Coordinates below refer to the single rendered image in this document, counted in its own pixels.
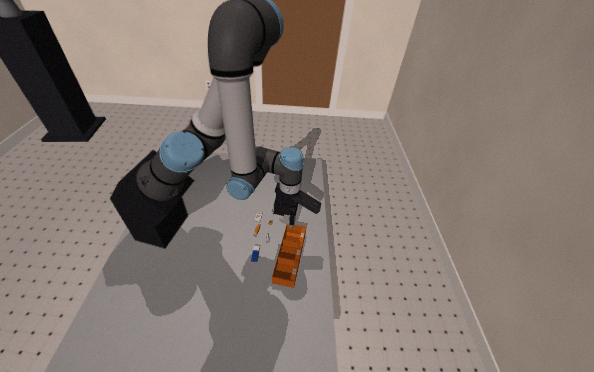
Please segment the blue and white eraser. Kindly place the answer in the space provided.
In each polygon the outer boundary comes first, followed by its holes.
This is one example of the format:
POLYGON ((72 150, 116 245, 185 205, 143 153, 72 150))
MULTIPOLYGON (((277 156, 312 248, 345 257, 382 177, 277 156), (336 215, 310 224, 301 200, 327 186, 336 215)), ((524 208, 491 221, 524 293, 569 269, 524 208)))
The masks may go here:
POLYGON ((258 254, 259 254, 259 246, 254 246, 253 248, 253 253, 252 253, 252 258, 251 258, 251 262, 257 262, 258 260, 258 254))

